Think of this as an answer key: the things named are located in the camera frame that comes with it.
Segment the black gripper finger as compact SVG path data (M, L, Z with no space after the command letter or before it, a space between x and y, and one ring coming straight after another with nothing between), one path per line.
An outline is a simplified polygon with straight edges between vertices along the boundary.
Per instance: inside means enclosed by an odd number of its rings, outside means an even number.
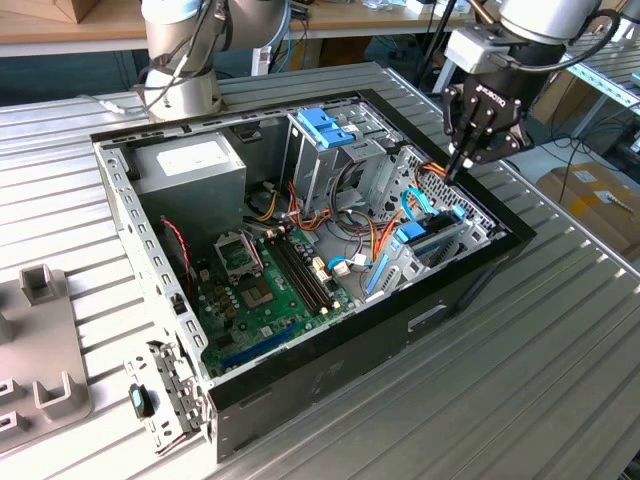
M452 148L445 167L446 181L455 180L470 153L469 115L464 90L463 84L453 84L446 87L442 95L444 132L450 137Z
M515 123L508 125L506 117L469 117L470 153L457 176L470 169L470 165L492 163L530 149L533 146L530 136L523 129L522 122L518 118L515 120Z

